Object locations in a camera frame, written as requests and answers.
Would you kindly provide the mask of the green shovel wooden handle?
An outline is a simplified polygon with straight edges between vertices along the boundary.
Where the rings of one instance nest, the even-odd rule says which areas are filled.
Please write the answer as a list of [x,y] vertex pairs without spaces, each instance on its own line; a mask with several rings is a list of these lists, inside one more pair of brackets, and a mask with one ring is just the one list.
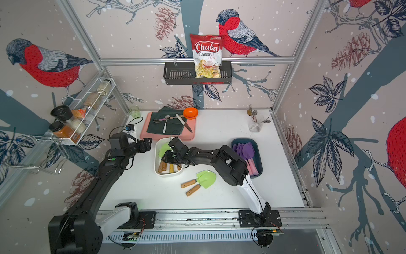
[[181,188],[186,188],[193,184],[199,184],[201,187],[207,189],[211,187],[216,181],[216,174],[210,170],[204,170],[196,174],[196,178],[182,183]]
[[164,157],[166,151],[168,151],[168,150],[171,150],[171,148],[169,147],[169,144],[166,143],[166,144],[163,144],[161,146],[161,149],[159,151],[159,157],[161,158],[161,162],[160,162],[160,165],[159,165],[159,168],[158,168],[158,173],[159,174],[161,174],[161,173],[163,173],[163,172],[165,172],[167,170],[167,163],[165,163],[162,160],[162,158]]
[[214,183],[215,183],[214,179],[201,179],[201,180],[195,179],[181,184],[181,188],[186,188],[193,185],[193,187],[186,192],[186,196],[189,197],[196,191],[198,191],[201,187],[207,189],[211,187]]

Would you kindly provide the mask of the white storage tray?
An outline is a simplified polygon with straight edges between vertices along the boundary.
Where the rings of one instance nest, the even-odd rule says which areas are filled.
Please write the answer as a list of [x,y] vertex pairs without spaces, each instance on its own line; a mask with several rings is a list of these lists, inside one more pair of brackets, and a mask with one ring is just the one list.
[[158,173],[158,168],[161,162],[161,158],[159,157],[159,151],[161,149],[161,146],[163,144],[169,143],[171,141],[171,138],[163,138],[157,141],[155,145],[155,159],[154,159],[154,172],[161,177],[172,177],[172,176],[177,176],[180,175],[183,172],[183,169],[181,166],[174,165],[174,173],[169,173],[169,165],[167,164],[167,170],[161,174]]

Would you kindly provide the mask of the purple shovel pink handle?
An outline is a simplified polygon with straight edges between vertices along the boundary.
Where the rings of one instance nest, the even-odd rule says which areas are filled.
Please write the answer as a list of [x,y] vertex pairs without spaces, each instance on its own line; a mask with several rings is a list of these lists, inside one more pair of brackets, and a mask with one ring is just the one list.
[[244,146],[243,144],[238,143],[238,144],[233,144],[233,147],[232,147],[233,151],[236,152],[242,159],[244,159],[244,156],[242,154],[243,146]]
[[255,151],[254,151],[254,148],[253,148],[252,144],[250,142],[244,144],[243,145],[243,156],[248,161],[248,164],[249,164],[250,169],[251,169],[251,175],[252,176],[257,176],[257,175],[259,175],[259,172],[258,172],[258,170],[256,168],[256,165],[254,163],[254,160],[253,160],[254,155],[255,155]]

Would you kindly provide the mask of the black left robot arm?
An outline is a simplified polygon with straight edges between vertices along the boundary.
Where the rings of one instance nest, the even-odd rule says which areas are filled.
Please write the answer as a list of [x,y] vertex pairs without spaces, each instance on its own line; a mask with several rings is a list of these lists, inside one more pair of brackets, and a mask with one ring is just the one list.
[[129,160],[138,153],[151,150],[152,139],[129,143],[131,136],[120,132],[109,138],[111,148],[98,167],[98,175],[79,200],[64,215],[55,216],[48,225],[52,254],[96,254],[103,233],[96,224],[97,212],[114,183],[126,170]]

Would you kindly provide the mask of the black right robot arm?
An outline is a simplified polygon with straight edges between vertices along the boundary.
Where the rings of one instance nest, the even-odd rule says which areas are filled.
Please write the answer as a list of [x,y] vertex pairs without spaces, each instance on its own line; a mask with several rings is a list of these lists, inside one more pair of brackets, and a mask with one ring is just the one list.
[[227,184],[239,188],[246,200],[250,215],[245,221],[254,226],[265,225],[271,213],[271,206],[254,187],[248,173],[247,163],[229,146],[223,145],[215,150],[188,148],[176,137],[169,142],[169,147],[170,150],[163,155],[165,163],[184,166],[213,166]]

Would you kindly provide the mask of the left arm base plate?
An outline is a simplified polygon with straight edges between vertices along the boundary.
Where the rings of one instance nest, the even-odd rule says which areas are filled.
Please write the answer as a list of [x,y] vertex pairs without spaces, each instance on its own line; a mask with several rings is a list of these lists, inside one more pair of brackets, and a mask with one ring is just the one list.
[[155,211],[141,211],[137,219],[130,219],[127,223],[121,225],[119,229],[153,229],[156,220]]

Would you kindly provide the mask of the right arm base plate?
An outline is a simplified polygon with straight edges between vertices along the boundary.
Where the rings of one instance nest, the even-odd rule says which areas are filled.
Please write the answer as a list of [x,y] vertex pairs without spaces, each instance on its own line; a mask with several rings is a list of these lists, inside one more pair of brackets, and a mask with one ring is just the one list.
[[258,215],[250,210],[239,210],[238,220],[241,228],[282,227],[278,210],[271,210],[268,215]]

